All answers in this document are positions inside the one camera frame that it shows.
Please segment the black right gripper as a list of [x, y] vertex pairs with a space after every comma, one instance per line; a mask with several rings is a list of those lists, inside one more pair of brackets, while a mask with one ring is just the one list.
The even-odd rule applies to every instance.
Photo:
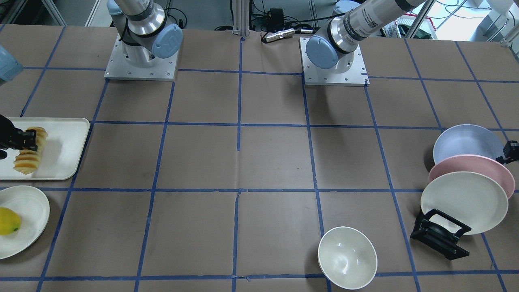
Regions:
[[22, 150], [25, 146], [24, 131], [15, 128], [14, 124], [3, 115], [0, 115], [0, 159], [7, 157], [8, 148]]

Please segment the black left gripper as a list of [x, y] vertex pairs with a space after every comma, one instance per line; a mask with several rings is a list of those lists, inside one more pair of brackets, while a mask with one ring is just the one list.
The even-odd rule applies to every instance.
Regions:
[[515, 140], [506, 142], [503, 148], [503, 163], [510, 164], [514, 161], [519, 161], [519, 143]]

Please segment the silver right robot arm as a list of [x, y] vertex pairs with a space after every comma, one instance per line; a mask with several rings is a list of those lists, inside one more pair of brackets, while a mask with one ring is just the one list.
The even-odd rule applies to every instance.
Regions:
[[[117, 30], [104, 77], [117, 81], [174, 81], [183, 31], [153, 0], [108, 0], [107, 9]], [[1, 85], [23, 71], [21, 63], [1, 46]], [[36, 131], [16, 128], [1, 115], [1, 159], [6, 150], [43, 149]]]

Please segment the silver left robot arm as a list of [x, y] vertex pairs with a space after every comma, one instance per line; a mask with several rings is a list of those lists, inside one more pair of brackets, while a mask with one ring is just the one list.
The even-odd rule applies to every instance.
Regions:
[[[390, 22], [422, 4], [421, 0], [341, 0], [325, 26], [300, 39], [304, 75], [311, 85], [367, 85], [359, 44]], [[510, 164], [518, 161], [518, 142], [502, 144], [487, 129], [454, 126], [439, 136], [433, 148], [436, 164], [457, 155], [480, 155]]]

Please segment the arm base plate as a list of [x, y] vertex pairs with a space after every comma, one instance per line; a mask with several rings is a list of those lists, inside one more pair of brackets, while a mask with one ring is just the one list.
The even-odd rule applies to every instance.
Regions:
[[168, 58], [158, 58], [142, 46], [130, 46], [117, 35], [104, 77], [120, 81], [165, 81], [176, 78], [177, 51]]
[[300, 38], [300, 51], [306, 85], [315, 86], [368, 86], [370, 84], [361, 47], [341, 58], [331, 69], [314, 65], [306, 54], [309, 37]]

